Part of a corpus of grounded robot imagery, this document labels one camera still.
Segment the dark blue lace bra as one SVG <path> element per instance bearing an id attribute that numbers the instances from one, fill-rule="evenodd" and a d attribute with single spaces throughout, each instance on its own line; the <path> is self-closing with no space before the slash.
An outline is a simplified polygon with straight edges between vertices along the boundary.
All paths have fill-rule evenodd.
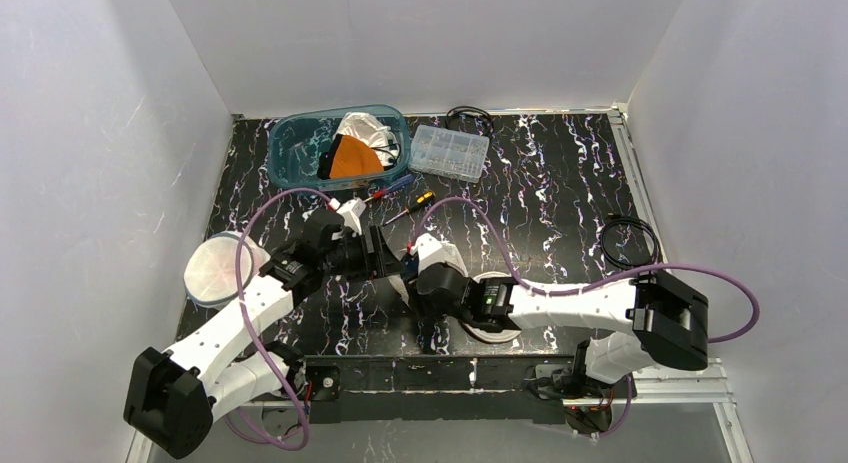
<path id="1" fill-rule="evenodd" d="M 420 260 L 417 254 L 405 253 L 400 260 L 402 271 L 400 277 L 407 284 L 414 282 L 419 275 Z"/>

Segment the teal plastic bin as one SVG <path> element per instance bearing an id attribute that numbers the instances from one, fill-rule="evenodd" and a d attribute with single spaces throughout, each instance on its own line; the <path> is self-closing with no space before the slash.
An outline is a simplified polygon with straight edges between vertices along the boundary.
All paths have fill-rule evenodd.
<path id="1" fill-rule="evenodd" d="M 324 155 L 332 152 L 336 132 L 349 113 L 366 113 L 387 128 L 388 147 L 378 154 L 392 161 L 374 175 L 323 178 L 320 167 L 331 162 Z M 411 136 L 404 116 L 388 105 L 358 105 L 299 113 L 279 120 L 268 136 L 267 172 L 270 180 L 282 189 L 309 187 L 341 191 L 372 183 L 391 183 L 403 176 L 410 157 Z"/>

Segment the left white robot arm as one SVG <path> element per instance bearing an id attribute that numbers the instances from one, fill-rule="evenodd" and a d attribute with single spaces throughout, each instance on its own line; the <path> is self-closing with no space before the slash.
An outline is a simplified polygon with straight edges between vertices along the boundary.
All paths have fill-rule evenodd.
<path id="1" fill-rule="evenodd" d="M 299 236 L 268 252 L 242 247 L 235 234 L 205 241 L 184 274 L 186 290 L 220 307 L 204 325 L 164 350 L 135 359 L 123 419 L 175 459 L 193 453 L 212 426 L 251 400 L 294 383 L 302 359 L 260 339 L 329 277 L 361 282 L 402 272 L 381 229 L 328 208 L 309 216 Z"/>

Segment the orange black bra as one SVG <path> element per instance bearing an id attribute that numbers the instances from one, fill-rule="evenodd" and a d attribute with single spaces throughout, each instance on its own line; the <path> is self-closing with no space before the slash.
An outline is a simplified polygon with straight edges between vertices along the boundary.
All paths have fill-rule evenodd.
<path id="1" fill-rule="evenodd" d="M 362 140 L 336 134 L 329 150 L 319 157 L 317 177 L 335 180 L 382 173 L 395 166 L 396 157 L 381 148 L 368 146 Z"/>

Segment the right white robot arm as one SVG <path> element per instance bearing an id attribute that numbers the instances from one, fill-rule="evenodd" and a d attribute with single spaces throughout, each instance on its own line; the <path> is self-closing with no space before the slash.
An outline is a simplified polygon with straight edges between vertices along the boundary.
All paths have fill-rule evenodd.
<path id="1" fill-rule="evenodd" d="M 452 317 L 488 344 L 543 327 L 605 331 L 606 337 L 579 344 L 571 370 L 576 378 L 612 385 L 649 366 L 701 371 L 708 365 L 708 299 L 666 271 L 595 289 L 547 284 L 535 293 L 501 273 L 472 279 L 437 263 L 404 286 L 416 313 Z"/>

